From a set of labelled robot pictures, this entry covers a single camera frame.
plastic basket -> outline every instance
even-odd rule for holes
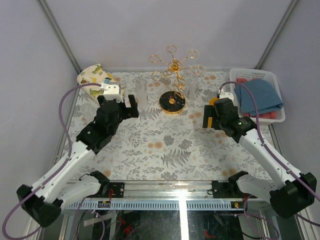
[[[248,81],[251,81],[253,78],[265,80],[273,86],[274,90],[282,100],[276,75],[274,75],[272,72],[256,70],[256,69],[232,68],[230,70],[230,81],[236,82],[238,78],[244,78]],[[236,87],[235,84],[230,84],[230,91],[234,96],[234,105],[239,107],[240,105],[235,92],[235,87]],[[243,116],[241,113],[240,107],[238,108],[238,113],[240,117]],[[254,122],[256,122],[255,117],[251,117],[251,119]],[[285,119],[286,119],[285,109],[282,108],[276,111],[276,119],[259,118],[259,123],[263,125],[269,125],[272,123],[281,123]]]

blue towel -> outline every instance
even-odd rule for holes
[[[283,108],[283,102],[272,85],[267,81],[256,79],[242,84],[252,92],[258,107],[259,115]],[[249,93],[239,85],[236,85],[235,93],[240,103],[241,112],[243,114],[249,113],[250,116],[255,116],[255,107]]]

leaf pattern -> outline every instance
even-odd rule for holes
[[[159,97],[168,91],[155,84],[150,72],[113,72],[128,94],[136,92],[135,82],[147,80],[148,106],[138,119],[124,120],[94,159],[82,166],[72,179],[98,170],[111,180],[226,180],[234,171],[244,170],[253,176],[270,179],[261,165],[239,144],[223,134],[202,128],[204,105],[215,97],[225,81],[225,72],[207,72],[199,78],[199,97],[186,98],[186,107],[178,115],[167,115],[159,106]],[[92,121],[99,106],[80,89],[69,133],[73,141]],[[272,143],[267,126],[262,133]]]

black round base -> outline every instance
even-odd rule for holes
[[[176,91],[167,91],[161,95],[159,104],[166,114],[181,113],[186,106],[186,99],[180,96]]]

white wall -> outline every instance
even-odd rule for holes
[[[166,47],[200,52],[208,69],[254,68],[291,0],[47,0],[82,69],[164,69]]]
[[[58,104],[77,74],[35,0],[2,0],[0,33],[2,224],[18,203],[17,188],[32,184],[52,164],[62,130]],[[27,219],[19,209],[8,232],[22,236]]]
[[[286,120],[276,125],[276,131],[285,156],[304,173],[315,175],[317,194],[320,194],[319,23],[320,1],[299,1],[262,67],[276,74],[284,101]],[[320,223],[320,203],[310,209],[314,220]]]

